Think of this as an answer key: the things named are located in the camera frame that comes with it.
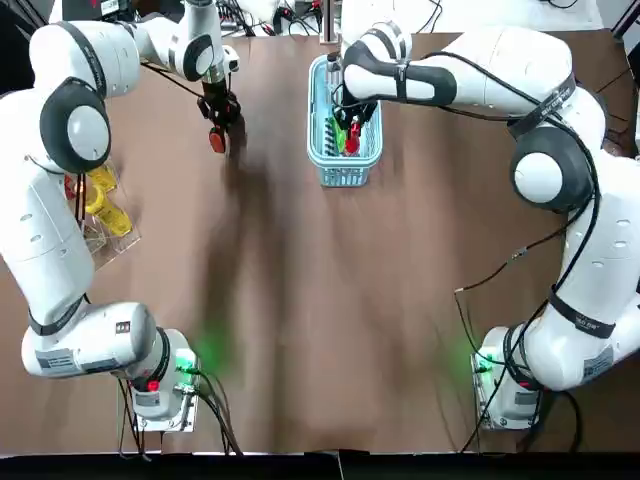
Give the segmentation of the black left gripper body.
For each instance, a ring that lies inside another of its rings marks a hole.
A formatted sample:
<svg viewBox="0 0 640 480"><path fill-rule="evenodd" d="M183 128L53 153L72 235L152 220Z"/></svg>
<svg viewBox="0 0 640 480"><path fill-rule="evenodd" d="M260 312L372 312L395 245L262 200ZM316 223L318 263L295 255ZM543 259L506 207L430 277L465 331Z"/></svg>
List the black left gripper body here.
<svg viewBox="0 0 640 480"><path fill-rule="evenodd" d="M213 82L202 81L201 85L203 99L207 105L221 105L228 100L229 90L225 79Z"/></svg>

